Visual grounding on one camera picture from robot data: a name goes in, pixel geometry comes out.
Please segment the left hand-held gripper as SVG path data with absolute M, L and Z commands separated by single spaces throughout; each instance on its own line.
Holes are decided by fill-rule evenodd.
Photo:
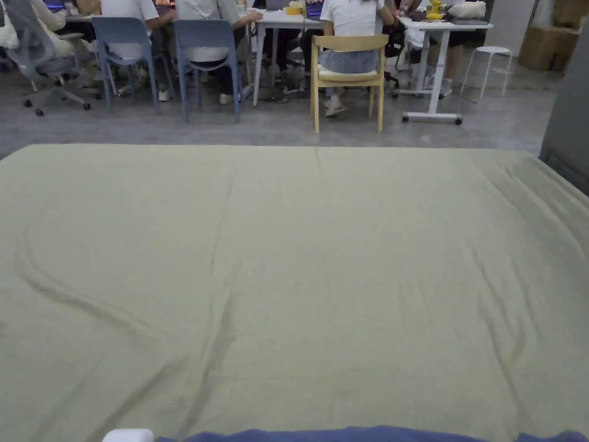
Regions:
M 154 442 L 154 434 L 146 428 L 112 429 L 102 442 Z

